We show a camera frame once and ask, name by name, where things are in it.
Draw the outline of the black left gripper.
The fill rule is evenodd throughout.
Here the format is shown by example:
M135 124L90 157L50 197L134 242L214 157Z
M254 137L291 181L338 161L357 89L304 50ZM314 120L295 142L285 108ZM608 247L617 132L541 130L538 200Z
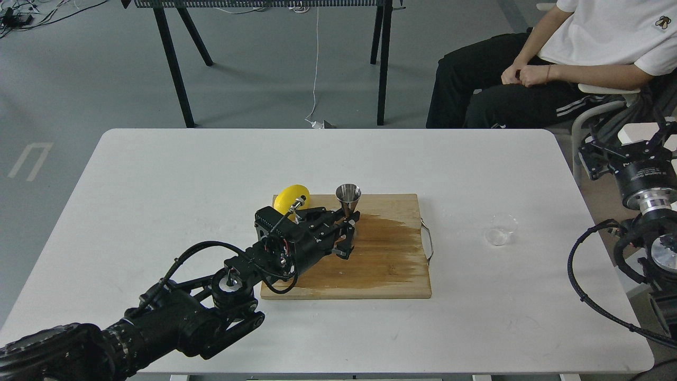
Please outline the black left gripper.
M293 222L266 206L255 214L255 263L276 277L292 277L331 254L348 260L359 219L360 211L345 214L342 209L313 207L297 211Z

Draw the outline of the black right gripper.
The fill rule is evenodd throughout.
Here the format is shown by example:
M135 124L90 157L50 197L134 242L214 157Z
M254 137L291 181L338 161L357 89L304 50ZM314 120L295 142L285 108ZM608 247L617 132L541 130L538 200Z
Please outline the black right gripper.
M649 141L640 142L648 147L666 149L671 159L675 159L676 122L657 123L658 132ZM670 160L646 159L624 164L628 155L621 147L600 142L592 135L580 143L578 157L590 180L599 180L606 173L614 172L622 205L627 209L669 209L675 203L676 177Z

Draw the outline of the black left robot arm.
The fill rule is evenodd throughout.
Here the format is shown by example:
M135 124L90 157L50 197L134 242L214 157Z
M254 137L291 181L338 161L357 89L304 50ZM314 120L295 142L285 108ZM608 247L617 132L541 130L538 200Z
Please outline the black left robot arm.
M348 259L360 212L315 207L296 220L271 206L255 214L258 240L247 249L204 241L186 249L120 321L101 330L71 323L2 348L2 380L125 380L173 351L210 359L264 322L254 287L276 294L331 254ZM215 274L186 282L172 275L206 248L234 251Z

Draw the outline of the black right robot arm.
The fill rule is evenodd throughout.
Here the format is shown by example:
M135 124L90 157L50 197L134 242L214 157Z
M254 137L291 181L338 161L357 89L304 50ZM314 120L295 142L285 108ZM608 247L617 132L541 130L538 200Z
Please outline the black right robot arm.
M607 219L587 229L574 243L566 262L569 282L591 309L629 331L675 349L675 152L665 147L675 135L675 121L660 122L649 140L614 146L590 140L579 150L580 162L591 180L614 176L623 206L638 211L634 219ZM591 299L573 271L578 246L591 234L614 230L612 251L617 269L636 284L651 288L649 301L662 333L644 330L612 315Z

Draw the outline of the person left hand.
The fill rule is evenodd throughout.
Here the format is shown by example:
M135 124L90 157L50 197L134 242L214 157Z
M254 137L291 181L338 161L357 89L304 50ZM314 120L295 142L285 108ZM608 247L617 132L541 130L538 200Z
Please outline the person left hand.
M549 82L552 65L527 65L518 70L518 80L525 87Z

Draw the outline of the person right hand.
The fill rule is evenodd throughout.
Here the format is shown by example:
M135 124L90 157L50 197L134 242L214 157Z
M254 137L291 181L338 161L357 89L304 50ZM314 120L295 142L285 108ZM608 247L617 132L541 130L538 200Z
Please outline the person right hand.
M509 67L507 67L500 76L501 84L511 85L511 84L522 84L520 80L520 73L522 69L527 67L527 63L513 62Z

